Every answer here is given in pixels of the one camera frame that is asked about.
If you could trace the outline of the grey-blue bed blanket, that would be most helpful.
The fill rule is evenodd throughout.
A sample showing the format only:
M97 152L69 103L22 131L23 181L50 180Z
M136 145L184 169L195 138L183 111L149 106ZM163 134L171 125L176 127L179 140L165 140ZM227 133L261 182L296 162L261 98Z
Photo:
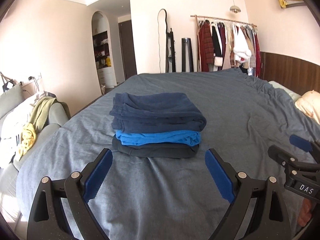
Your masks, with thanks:
M178 158L168 147L113 143L110 111L118 93L184 93L207 120L198 152ZM81 171L104 148L110 171L89 207L110 239L208 239L228 207L204 163L213 148L251 178L285 182L283 168L267 153L277 145L300 161L309 153L291 145L297 135L319 139L319 125L282 89L239 69L209 73L140 74L73 116L26 159L16 180L21 212L28 217L41 179L65 179Z

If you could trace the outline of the clothes rack with garments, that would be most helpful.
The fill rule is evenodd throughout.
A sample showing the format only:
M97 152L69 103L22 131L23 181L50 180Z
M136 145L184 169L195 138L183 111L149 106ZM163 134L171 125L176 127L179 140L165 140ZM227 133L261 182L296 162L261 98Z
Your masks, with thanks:
M253 23L192 15L195 21L197 72L240 68L249 76L262 77L258 29Z

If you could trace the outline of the light green pillow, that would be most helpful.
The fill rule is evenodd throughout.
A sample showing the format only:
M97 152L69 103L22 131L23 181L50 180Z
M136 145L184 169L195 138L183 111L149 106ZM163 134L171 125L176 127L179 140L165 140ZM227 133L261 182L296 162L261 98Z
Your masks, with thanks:
M300 99L302 97L298 93L295 93L294 91L286 88L285 86L277 83L276 81L269 81L268 83L271 84L274 88L279 88L279 89L284 90L290 96L290 98L292 99L293 102L296 102L298 99Z

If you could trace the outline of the dark wooden door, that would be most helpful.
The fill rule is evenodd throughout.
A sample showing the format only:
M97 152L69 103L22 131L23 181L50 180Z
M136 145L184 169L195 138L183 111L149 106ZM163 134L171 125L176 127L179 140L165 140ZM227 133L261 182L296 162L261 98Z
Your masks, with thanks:
M132 21L118 23L121 55L125 80L137 75L135 48L133 43Z

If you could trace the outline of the arched standing mirror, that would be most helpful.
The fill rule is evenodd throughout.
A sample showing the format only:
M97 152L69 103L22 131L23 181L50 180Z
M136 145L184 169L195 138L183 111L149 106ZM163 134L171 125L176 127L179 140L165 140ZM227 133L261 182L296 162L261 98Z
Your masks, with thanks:
M167 11L160 9L157 15L159 71L165 73L167 47Z

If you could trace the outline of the cream pillow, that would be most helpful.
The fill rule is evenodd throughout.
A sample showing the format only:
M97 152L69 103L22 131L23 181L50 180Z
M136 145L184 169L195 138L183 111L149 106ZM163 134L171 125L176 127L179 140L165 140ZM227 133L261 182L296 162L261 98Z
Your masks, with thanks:
M320 94L311 90L306 92L295 102L295 106L306 116L312 118L319 124L320 117Z

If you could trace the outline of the black folded garment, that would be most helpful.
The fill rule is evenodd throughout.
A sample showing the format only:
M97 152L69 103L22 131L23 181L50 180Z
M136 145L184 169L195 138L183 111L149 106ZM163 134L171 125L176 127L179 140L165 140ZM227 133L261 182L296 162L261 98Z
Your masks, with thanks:
M140 158L172 158L183 159L194 157L199 145L188 146L186 144L160 143L146 144L142 146L125 146L115 136L112 139L112 147L121 153Z

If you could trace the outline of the olive green cloth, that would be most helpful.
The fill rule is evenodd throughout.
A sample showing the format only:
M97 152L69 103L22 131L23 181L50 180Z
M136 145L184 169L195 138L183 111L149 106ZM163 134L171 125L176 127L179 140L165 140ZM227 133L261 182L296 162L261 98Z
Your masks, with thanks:
M49 110L52 104L56 103L57 99L51 96L44 96L40 98L30 115L29 122L33 125L35 132L39 133L44 128L47 121Z

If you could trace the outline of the navy blue pants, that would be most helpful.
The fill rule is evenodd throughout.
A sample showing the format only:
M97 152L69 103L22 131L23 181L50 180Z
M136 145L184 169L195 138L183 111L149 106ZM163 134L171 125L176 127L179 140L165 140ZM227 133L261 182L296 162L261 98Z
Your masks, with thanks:
M200 132L207 123L184 93L133 95L117 93L110 115L112 127L124 133Z

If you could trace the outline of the yellow garment on sofa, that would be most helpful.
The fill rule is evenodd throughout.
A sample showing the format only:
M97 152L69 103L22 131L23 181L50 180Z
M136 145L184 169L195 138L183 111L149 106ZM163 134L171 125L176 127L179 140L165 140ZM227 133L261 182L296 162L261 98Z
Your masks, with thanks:
M36 131L32 123L26 123L22 127L22 132L20 133L20 143L16 150L16 159L20 159L26 155L26 153L33 147L37 139Z

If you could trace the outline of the wooden headboard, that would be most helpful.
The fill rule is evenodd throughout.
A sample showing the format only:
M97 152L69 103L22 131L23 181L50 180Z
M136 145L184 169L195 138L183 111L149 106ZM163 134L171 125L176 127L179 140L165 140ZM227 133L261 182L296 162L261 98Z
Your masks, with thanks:
M320 66L296 57L261 52L261 79L275 81L297 94L319 92Z

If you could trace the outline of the bright blue folded garment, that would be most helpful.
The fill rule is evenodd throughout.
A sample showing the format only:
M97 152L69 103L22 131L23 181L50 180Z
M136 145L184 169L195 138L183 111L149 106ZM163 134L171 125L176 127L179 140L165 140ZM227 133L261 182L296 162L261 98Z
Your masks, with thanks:
M125 133L116 130L115 136L122 145L142 146L146 144L176 143L188 146L198 145L201 141L200 132L178 130L162 133Z

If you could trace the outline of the black ladder rack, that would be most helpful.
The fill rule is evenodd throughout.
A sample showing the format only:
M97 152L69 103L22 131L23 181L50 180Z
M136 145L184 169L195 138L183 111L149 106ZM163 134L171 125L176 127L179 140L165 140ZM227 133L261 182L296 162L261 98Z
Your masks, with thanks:
M172 29L166 34L166 61L165 72L176 72L174 33Z

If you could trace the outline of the arched wall shelf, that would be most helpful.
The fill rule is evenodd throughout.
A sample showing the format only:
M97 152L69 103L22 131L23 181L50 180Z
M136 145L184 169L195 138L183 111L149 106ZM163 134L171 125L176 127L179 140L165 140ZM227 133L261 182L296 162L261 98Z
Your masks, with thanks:
M98 80L101 92L105 93L106 89L114 88L117 82L110 57L108 22L100 12L93 14L92 34Z

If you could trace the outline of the pendant lamp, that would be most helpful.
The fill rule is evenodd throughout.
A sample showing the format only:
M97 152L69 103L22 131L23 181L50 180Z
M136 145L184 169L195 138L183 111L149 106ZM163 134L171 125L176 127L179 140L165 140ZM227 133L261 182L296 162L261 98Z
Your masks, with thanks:
M238 14L238 13L240 13L241 12L241 9L240 9L240 7L238 7L236 4L235 4L235 0L232 0L232 2L233 2L233 5L232 6L230 6L230 11L231 12L233 12L234 14Z

